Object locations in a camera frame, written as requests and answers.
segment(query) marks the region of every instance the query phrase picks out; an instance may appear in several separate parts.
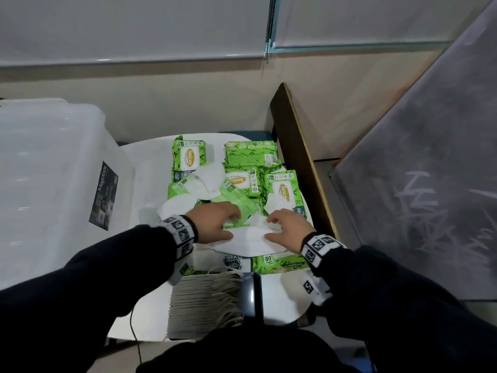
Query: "black sleeve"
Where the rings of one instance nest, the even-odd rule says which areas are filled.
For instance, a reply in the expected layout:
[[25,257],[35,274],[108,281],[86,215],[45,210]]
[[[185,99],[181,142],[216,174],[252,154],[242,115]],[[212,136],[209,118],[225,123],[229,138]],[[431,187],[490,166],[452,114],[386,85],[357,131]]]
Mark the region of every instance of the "black sleeve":
[[474,371],[478,365],[497,364],[496,327],[375,248],[353,252],[336,242],[312,233],[302,252],[313,274],[330,288],[332,297],[324,307],[331,331],[365,341],[380,372],[422,371],[434,365]]
[[170,221],[139,225],[81,250],[57,271],[0,291],[3,364],[88,370],[115,318],[166,282],[175,262],[191,252],[184,246],[192,248],[196,240],[193,223],[179,228],[186,236],[181,239],[171,226],[177,220]]

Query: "wire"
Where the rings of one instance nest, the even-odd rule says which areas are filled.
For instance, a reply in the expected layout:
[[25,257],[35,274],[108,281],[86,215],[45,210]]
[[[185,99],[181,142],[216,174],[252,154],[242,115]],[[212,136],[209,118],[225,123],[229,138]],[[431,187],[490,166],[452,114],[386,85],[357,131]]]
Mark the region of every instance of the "wire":
[[133,333],[133,336],[136,341],[136,347],[138,348],[138,357],[140,358],[140,364],[142,364],[142,352],[140,351],[140,342],[138,341],[138,338],[136,337],[135,331],[133,330],[133,323],[131,322],[133,319],[133,312],[135,311],[135,307],[131,309],[131,315],[129,316],[129,327],[131,327],[131,332]]

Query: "black jacket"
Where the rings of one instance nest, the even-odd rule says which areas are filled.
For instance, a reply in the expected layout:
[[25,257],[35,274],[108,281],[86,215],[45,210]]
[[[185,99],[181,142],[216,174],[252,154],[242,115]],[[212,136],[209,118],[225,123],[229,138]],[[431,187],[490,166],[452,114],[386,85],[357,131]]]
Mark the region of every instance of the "black jacket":
[[[2,370],[88,370],[115,318],[167,281],[175,261],[171,234],[140,225],[80,251],[55,272],[0,291]],[[329,250],[313,272],[333,294],[324,305],[331,331],[365,341],[380,372],[497,366],[496,327],[374,248]],[[200,342],[172,347],[137,371],[298,365],[355,371],[314,334],[270,326],[216,330]]]

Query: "sanicare logo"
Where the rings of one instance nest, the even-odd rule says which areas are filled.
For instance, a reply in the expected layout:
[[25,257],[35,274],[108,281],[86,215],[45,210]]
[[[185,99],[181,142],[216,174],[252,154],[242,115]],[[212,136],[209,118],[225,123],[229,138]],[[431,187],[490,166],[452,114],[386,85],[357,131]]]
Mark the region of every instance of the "sanicare logo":
[[185,163],[190,168],[193,166],[194,162],[195,162],[195,153],[193,152],[192,149],[188,149],[185,153]]
[[280,184],[279,193],[286,201],[290,201],[290,193],[288,192],[288,187],[284,184]]
[[228,179],[233,184],[242,184],[243,182],[245,182],[247,180],[247,178],[245,178],[244,176],[241,176],[241,175],[230,176]]

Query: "wall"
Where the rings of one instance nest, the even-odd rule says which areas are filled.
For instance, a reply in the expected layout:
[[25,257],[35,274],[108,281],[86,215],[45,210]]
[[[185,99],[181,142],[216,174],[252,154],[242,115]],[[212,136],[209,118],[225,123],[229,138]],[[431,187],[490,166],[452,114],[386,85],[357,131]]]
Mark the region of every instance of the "wall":
[[440,52],[273,55],[260,60],[0,69],[0,97],[92,103],[110,134],[159,136],[271,130],[269,102],[288,83],[312,156],[339,157]]

